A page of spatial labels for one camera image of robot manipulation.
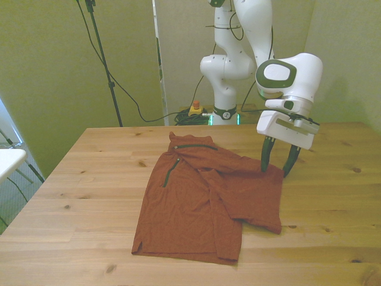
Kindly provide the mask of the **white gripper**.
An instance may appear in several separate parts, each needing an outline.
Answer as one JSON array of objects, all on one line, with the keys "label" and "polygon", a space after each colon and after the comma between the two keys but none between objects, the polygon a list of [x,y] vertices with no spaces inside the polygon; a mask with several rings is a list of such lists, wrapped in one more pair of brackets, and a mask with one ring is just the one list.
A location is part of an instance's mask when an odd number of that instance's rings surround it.
[{"label": "white gripper", "polygon": [[275,143],[275,139],[287,142],[291,145],[288,159],[283,166],[283,177],[287,177],[298,159],[301,148],[310,149],[314,135],[316,134],[316,124],[305,118],[291,118],[289,115],[278,111],[263,111],[257,124],[257,132],[266,135],[261,151],[261,171],[266,172],[270,154]]}]

